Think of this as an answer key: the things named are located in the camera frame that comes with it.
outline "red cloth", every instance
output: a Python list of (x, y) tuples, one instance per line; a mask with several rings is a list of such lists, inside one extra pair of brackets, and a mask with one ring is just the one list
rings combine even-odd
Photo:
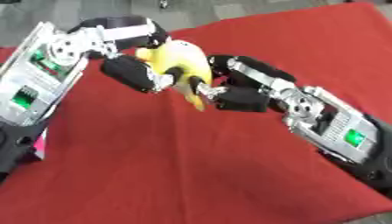
[[(229, 19), (174, 37), (248, 55), (392, 122), (392, 28), (370, 4)], [(274, 112), (200, 113), (90, 65), (52, 120), (47, 160), (0, 187), (0, 223), (333, 223), (392, 209)]]

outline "gray floor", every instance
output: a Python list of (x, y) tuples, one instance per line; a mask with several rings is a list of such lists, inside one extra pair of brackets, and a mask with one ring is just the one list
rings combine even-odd
[[(169, 0), (171, 7), (158, 9), (158, 0), (23, 0), (0, 4), (0, 46), (15, 46), (39, 21), (52, 21), (69, 29), (86, 18), (139, 14), (157, 20), (173, 31), (205, 25), (224, 18), (258, 13), (295, 10), (342, 0)], [(392, 19), (392, 4), (379, 4), (380, 11)], [(349, 224), (392, 223), (392, 214), (378, 214)]]

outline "green led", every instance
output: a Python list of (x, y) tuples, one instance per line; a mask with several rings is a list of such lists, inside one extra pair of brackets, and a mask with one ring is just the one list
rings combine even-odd
[(53, 71), (58, 72), (58, 71), (61, 70), (61, 66), (59, 66), (59, 65), (57, 65), (57, 64), (55, 64), (55, 63), (53, 63), (53, 62), (51, 62), (50, 60), (44, 59), (44, 60), (41, 61), (41, 63), (42, 63), (45, 67), (47, 67), (47, 68), (49, 68), (49, 69), (51, 69), (51, 70), (53, 70)]
[(346, 142), (351, 144), (353, 147), (358, 147), (364, 139), (365, 136), (360, 132), (355, 131), (354, 129), (350, 129), (345, 136)]
[(33, 61), (39, 61), (39, 60), (43, 60), (45, 58), (45, 54), (43, 51), (41, 50), (37, 50), (33, 55), (31, 60)]
[(28, 109), (37, 98), (38, 92), (34, 89), (24, 86), (14, 95), (12, 100), (19, 106)]

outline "table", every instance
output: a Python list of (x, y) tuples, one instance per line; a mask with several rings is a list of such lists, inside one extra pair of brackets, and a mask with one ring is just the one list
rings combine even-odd
[[(392, 28), (370, 4), (228, 19), (173, 37), (264, 60), (392, 122)], [(93, 62), (52, 120), (47, 160), (0, 188), (1, 222), (335, 223), (392, 210), (280, 119), (200, 113), (173, 91), (116, 83)]]

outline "yellow toy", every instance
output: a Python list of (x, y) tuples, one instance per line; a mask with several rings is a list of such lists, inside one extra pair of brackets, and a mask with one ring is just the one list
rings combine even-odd
[(174, 86), (196, 109), (203, 110), (204, 105), (199, 96), (190, 88), (189, 78), (197, 76), (211, 85), (212, 72), (207, 57), (196, 45), (183, 40), (168, 40), (157, 49), (139, 48), (136, 57), (144, 60), (157, 74), (164, 74), (172, 67), (180, 67), (184, 75)]

